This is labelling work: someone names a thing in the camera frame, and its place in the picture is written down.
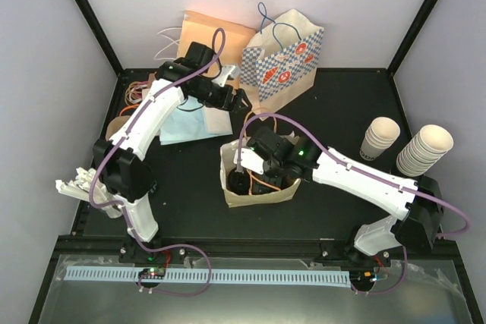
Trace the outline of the beige kraft paper bag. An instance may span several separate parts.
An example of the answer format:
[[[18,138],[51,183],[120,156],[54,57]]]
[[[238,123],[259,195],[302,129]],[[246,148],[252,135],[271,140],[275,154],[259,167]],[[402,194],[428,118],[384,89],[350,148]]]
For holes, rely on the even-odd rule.
[[[238,139],[223,144],[219,149],[220,171],[219,177],[225,201],[229,208],[243,206],[281,203],[291,200],[300,183],[300,179],[283,178],[276,182],[258,175],[255,172],[244,170],[241,193],[235,193],[230,187],[230,173],[236,168],[233,162],[237,152]]]

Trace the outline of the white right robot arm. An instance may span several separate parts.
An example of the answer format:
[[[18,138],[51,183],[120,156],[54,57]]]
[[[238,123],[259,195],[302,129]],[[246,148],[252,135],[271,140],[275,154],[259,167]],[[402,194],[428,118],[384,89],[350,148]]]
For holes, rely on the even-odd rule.
[[[440,230],[443,208],[434,202],[438,185],[422,187],[356,162],[335,149],[319,147],[309,137],[290,140],[261,127],[237,149],[239,168],[262,177],[312,181],[343,190],[387,213],[374,223],[354,228],[343,255],[355,266],[396,247],[430,253]]]

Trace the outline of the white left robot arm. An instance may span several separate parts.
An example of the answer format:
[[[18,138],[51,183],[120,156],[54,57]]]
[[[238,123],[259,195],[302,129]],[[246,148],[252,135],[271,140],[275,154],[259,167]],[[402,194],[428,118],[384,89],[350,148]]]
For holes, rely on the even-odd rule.
[[[149,199],[156,179],[144,161],[163,123],[188,97],[224,112],[251,106],[245,91],[228,83],[237,78],[240,67],[223,65],[215,77],[206,76],[216,63],[218,53],[192,42],[185,56],[159,67],[149,93],[127,122],[109,140],[99,139],[93,146],[93,180],[103,183],[112,199],[98,203],[90,191],[89,201],[99,209],[112,207],[125,217],[128,233],[139,240],[136,253],[147,263],[156,262],[163,254],[162,242],[154,238],[159,226]]]

